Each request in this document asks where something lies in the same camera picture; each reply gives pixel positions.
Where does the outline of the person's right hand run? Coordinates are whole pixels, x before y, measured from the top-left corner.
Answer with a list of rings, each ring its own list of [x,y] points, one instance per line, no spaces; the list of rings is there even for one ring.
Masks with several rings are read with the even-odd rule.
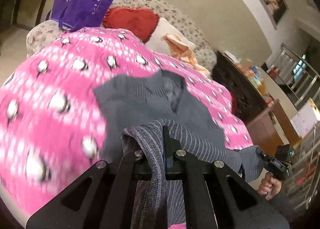
[[[266,200],[271,200],[281,191],[281,188],[282,182],[276,179],[272,172],[267,172],[261,180],[257,193],[264,196]]]

